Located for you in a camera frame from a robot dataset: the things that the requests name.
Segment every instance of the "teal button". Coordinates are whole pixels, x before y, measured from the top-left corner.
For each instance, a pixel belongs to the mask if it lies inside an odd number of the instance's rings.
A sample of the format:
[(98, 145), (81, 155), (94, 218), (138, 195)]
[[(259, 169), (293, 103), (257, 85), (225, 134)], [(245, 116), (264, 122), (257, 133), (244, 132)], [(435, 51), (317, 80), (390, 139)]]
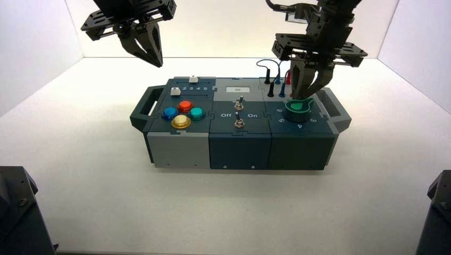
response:
[(189, 117), (192, 120), (201, 120), (205, 117), (204, 110), (202, 110), (202, 108), (199, 107), (194, 107), (189, 111)]

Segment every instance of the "white backdrop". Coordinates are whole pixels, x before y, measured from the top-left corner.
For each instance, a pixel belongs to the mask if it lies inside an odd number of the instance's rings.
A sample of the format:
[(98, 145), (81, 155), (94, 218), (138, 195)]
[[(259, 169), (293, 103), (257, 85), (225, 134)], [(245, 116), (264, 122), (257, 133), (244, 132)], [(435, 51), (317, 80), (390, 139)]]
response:
[(61, 0), (1, 0), (0, 116), (82, 58)]
[(451, 1), (400, 0), (379, 58), (451, 113)]
[[(117, 36), (91, 41), (80, 30), (98, 7), (93, 0), (66, 0), (86, 57), (131, 57)], [(279, 0), (280, 4), (315, 0)], [(376, 58), (398, 0), (363, 0), (355, 10), (349, 41)], [(305, 25), (285, 22), (264, 0), (176, 0), (173, 20), (160, 22), (164, 57), (274, 57), (276, 32), (304, 33)]]

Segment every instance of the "robotic arm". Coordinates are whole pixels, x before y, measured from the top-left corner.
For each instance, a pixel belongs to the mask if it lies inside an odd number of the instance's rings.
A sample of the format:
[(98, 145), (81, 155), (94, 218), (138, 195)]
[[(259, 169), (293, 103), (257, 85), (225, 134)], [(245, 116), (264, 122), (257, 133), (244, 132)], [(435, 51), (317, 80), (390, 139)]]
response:
[[(82, 26), (92, 40), (117, 34), (130, 54), (157, 67), (163, 65), (158, 22), (171, 20), (173, 0), (94, 0), (93, 12)], [(318, 0), (318, 5), (266, 3), (286, 14), (289, 22), (308, 23), (307, 33), (275, 35), (272, 47), (278, 59), (291, 61), (293, 99), (305, 99), (326, 86), (336, 64), (358, 67), (367, 53), (346, 42), (361, 0)]]
[(99, 11), (89, 15), (81, 29), (91, 40), (117, 34), (130, 54), (161, 67), (158, 22), (171, 20), (176, 12), (173, 0), (94, 0)]
[(278, 59), (291, 60), (293, 99), (305, 99), (326, 86), (336, 64), (358, 67), (367, 56), (346, 42), (354, 21), (352, 11), (360, 1), (318, 0), (318, 5), (284, 6), (266, 0), (274, 11), (286, 14), (286, 21), (308, 24), (305, 35), (277, 33), (272, 47)]

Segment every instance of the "red button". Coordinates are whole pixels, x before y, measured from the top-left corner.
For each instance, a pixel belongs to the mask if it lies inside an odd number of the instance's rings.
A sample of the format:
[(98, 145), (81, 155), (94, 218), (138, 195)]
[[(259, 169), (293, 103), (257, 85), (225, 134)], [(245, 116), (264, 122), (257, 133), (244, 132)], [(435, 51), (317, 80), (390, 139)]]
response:
[(178, 110), (181, 113), (189, 113), (189, 110), (191, 110), (194, 107), (194, 105), (190, 101), (182, 101), (179, 103)]

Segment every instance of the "gray panel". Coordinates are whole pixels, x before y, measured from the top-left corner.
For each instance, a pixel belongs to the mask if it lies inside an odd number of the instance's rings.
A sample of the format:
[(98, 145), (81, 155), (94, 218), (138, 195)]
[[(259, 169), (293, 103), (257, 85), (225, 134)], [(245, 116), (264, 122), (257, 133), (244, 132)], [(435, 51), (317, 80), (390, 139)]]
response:
[(156, 167), (201, 168), (210, 167), (208, 133), (179, 134), (150, 132), (147, 134)]
[[(244, 101), (263, 101), (263, 94), (258, 78), (216, 78), (217, 91), (214, 101), (237, 101), (240, 96)], [(243, 88), (242, 92), (227, 92), (227, 88)]]

